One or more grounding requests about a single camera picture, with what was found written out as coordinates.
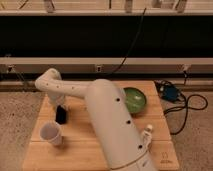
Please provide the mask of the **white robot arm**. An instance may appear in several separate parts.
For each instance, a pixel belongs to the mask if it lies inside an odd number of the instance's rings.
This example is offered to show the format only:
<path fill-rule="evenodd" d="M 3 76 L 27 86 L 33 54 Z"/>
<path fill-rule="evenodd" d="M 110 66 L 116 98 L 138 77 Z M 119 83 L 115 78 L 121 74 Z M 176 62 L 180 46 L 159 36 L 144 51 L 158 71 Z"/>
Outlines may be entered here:
<path fill-rule="evenodd" d="M 64 81 L 54 68 L 35 81 L 54 106 L 65 96 L 82 98 L 110 171 L 158 171 L 148 145 L 151 135 L 140 134 L 126 107 L 122 88 L 107 79 Z"/>

